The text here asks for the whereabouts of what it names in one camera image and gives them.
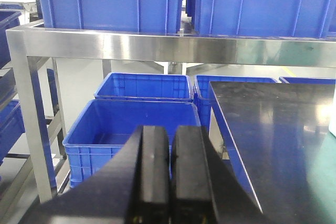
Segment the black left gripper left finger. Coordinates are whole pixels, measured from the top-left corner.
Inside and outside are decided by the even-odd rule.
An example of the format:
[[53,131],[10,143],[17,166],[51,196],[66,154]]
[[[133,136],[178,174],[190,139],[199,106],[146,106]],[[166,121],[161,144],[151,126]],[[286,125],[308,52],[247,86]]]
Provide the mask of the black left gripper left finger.
[[35,208],[26,223],[168,223],[169,180],[166,130],[138,126],[103,168]]

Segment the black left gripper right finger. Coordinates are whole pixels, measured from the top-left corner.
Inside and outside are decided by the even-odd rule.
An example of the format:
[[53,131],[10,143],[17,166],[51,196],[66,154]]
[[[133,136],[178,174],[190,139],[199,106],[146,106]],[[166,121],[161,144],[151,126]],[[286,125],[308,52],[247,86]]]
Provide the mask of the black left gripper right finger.
[[179,126],[171,153],[172,223],[262,223],[262,213],[200,126]]

